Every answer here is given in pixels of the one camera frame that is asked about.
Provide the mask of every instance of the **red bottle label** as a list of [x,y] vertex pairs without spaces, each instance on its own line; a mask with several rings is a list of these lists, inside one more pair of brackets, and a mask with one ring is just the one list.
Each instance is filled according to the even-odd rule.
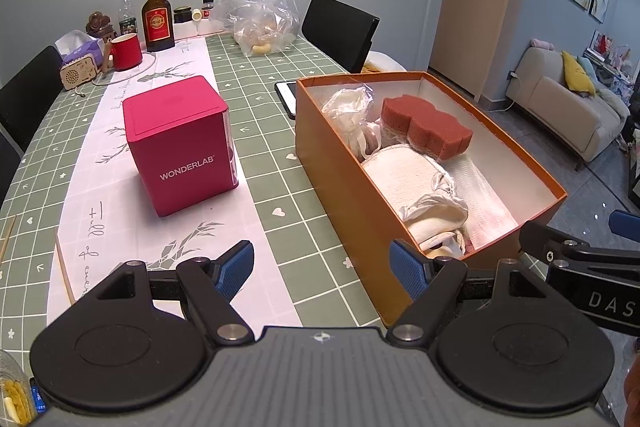
[[154,8],[146,12],[145,23],[149,42],[160,41],[170,36],[166,8]]

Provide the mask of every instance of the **metal screw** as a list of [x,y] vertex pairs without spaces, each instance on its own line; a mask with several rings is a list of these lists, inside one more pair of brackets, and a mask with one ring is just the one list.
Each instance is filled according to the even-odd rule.
[[226,341],[239,341],[244,339],[249,330],[242,324],[225,324],[218,328],[218,336]]
[[420,326],[413,324],[400,324],[394,328],[393,334],[400,341],[411,342],[421,339],[424,335],[424,330]]

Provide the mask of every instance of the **beige sofa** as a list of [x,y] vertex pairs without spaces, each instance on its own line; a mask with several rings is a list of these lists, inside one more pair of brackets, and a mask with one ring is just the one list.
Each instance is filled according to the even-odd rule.
[[549,127],[585,161],[593,160],[620,134],[629,110],[599,82],[597,96],[582,98],[564,83],[562,55],[529,48],[507,97]]

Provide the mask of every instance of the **box lid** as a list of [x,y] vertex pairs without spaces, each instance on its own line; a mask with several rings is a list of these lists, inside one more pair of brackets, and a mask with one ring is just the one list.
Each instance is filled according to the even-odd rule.
[[122,103],[127,141],[137,141],[228,109],[203,76],[192,76]]

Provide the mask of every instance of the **smartphone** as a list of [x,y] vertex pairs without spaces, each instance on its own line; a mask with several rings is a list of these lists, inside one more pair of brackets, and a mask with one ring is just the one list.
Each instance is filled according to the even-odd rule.
[[273,86],[291,120],[296,119],[296,80],[276,82]]

